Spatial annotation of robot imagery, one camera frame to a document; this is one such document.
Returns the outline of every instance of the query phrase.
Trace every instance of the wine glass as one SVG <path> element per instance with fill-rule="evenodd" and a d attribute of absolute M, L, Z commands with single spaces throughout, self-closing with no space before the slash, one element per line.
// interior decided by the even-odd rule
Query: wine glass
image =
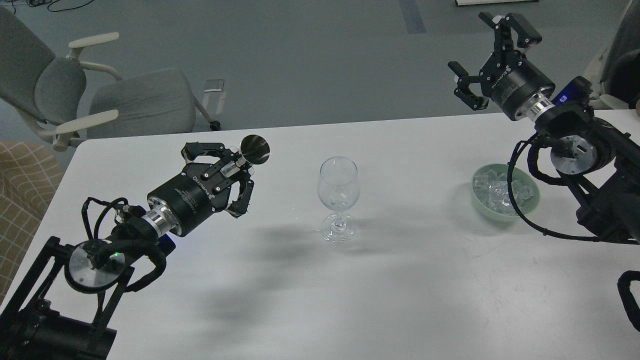
<path fill-rule="evenodd" d="M 349 240 L 356 225 L 343 211 L 350 209 L 360 196 L 355 163 L 343 156 L 327 159 L 320 167 L 318 196 L 327 208 L 335 211 L 322 224 L 324 239 L 334 243 Z"/>

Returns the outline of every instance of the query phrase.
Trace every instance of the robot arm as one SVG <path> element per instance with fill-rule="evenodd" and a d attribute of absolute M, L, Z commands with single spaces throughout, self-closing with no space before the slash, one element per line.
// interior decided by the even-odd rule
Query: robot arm
<path fill-rule="evenodd" d="M 454 95 L 473 110 L 486 108 L 489 97 L 511 120 L 524 117 L 534 122 L 536 134 L 516 145 L 509 161 L 507 182 L 509 199 L 514 209 L 527 224 L 544 235 L 563 239 L 607 241 L 638 244 L 640 241 L 640 147 L 608 122 L 596 118 L 589 105 L 591 83 L 576 77 L 552 100 L 555 89 L 525 55 L 532 45 L 542 41 L 540 35 L 522 15 L 509 13 L 505 17 L 492 17 L 480 13 L 495 35 L 493 53 L 477 76 L 455 61 L 449 68 L 458 77 Z M 518 34 L 514 48 L 511 30 Z M 469 85 L 479 83 L 482 94 L 477 96 Z M 531 145 L 527 158 L 529 172 L 540 181 L 567 186 L 578 200 L 578 224 L 595 236 L 572 236 L 550 231 L 527 219 L 513 196 L 511 176 L 515 163 Z M 551 162 L 559 177 L 551 177 L 538 170 L 538 154 L 542 148 L 551 148 Z M 597 187 L 585 174 L 597 171 L 614 162 L 615 173 Z M 640 307 L 630 291 L 632 281 L 640 281 L 640 272 L 625 272 L 618 280 L 618 291 L 627 317 L 640 331 Z"/>
<path fill-rule="evenodd" d="M 89 198 L 82 207 L 88 240 L 79 245 L 60 245 L 51 237 L 0 315 L 0 359 L 105 359 L 116 336 L 107 324 L 121 296 L 155 281 L 166 268 L 166 257 L 175 249 L 167 233 L 185 236 L 212 214 L 227 210 L 233 217 L 246 213 L 253 190 L 253 165 L 269 158 L 269 145 L 257 135 L 244 138 L 240 149 L 221 143 L 187 143 L 182 171 L 152 190 L 150 209 L 130 206 L 127 199 L 105 202 Z M 214 156 L 216 163 L 195 162 Z M 229 204 L 230 189 L 240 184 L 237 200 Z M 105 206 L 91 232 L 87 210 L 91 201 Z M 98 238 L 102 219 L 110 209 L 118 211 L 116 226 L 106 239 Z M 155 268 L 129 284 L 131 266 L 147 256 Z M 49 275 L 27 301 L 48 262 Z M 99 305 L 92 323 L 60 316 L 45 299 L 60 270 L 76 291 L 97 294 Z M 115 287 L 103 308 L 105 291 Z"/>

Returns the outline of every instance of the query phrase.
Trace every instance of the logo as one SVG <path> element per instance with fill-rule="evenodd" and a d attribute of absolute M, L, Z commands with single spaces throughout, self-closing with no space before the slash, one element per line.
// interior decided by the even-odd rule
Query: logo
<path fill-rule="evenodd" d="M 198 211 L 196 210 L 196 207 L 198 205 L 198 203 L 196 202 L 196 199 L 193 198 L 193 196 L 191 196 L 190 193 L 184 191 L 184 190 L 180 190 L 178 188 L 173 188 L 173 190 L 180 195 L 180 197 L 182 198 L 182 201 L 184 201 L 185 204 L 189 205 L 189 207 L 191 208 L 191 212 L 193 212 L 194 215 L 198 214 Z"/>
<path fill-rule="evenodd" d="M 204 191 L 204 193 L 205 193 L 205 194 L 207 194 L 207 197 L 209 198 L 209 200 L 211 200 L 211 199 L 215 198 L 215 196 L 214 196 L 214 195 L 212 195 L 212 194 L 207 190 L 207 188 L 205 188 L 205 187 L 204 187 L 204 184 L 203 184 L 203 183 L 201 183 L 201 182 L 200 182 L 200 180 L 198 180 L 198 178 L 197 178 L 197 177 L 195 177 L 195 176 L 194 176 L 194 177 L 192 177 L 191 179 L 192 179 L 192 180 L 194 180 L 194 181 L 196 182 L 196 184 L 198 184 L 198 186 L 202 189 L 202 191 Z"/>
<path fill-rule="evenodd" d="M 495 87 L 498 85 L 498 83 L 500 82 L 500 80 L 502 80 L 502 78 L 504 78 L 505 76 L 507 76 L 507 74 L 509 74 L 511 72 L 511 68 L 509 67 L 509 65 L 507 65 L 507 67 L 504 68 L 504 71 L 502 72 L 502 74 L 500 75 L 500 77 L 495 81 L 495 83 L 491 86 L 491 89 L 495 89 Z"/>

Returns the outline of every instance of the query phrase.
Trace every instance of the circular metal plate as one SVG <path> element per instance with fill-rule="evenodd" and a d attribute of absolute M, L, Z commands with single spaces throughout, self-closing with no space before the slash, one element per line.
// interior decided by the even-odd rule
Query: circular metal plate
<path fill-rule="evenodd" d="M 563 174 L 575 175 L 587 172 L 597 160 L 597 150 L 587 140 L 578 135 L 560 139 L 571 147 L 572 158 L 565 158 L 551 150 L 551 162 Z"/>
<path fill-rule="evenodd" d="M 87 290 L 100 291 L 110 287 L 126 268 L 124 254 L 113 254 L 102 268 L 92 269 L 83 245 L 84 243 L 79 244 L 71 254 L 67 264 L 69 274 L 67 280 Z"/>

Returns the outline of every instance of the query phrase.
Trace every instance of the chair leg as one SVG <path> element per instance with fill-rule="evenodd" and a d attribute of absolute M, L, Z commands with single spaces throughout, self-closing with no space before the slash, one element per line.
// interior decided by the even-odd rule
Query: chair leg
<path fill-rule="evenodd" d="M 209 128 L 211 128 L 212 131 L 218 131 L 220 130 L 220 121 L 214 120 L 211 115 L 209 115 L 209 113 L 207 112 L 207 110 L 204 108 L 204 106 L 202 106 L 202 104 L 200 104 L 200 101 L 198 100 L 198 98 L 196 98 L 196 96 L 193 96 L 193 104 L 195 104 L 196 108 L 198 109 L 198 111 L 202 114 L 202 116 L 204 116 L 204 118 L 208 121 L 209 123 Z"/>

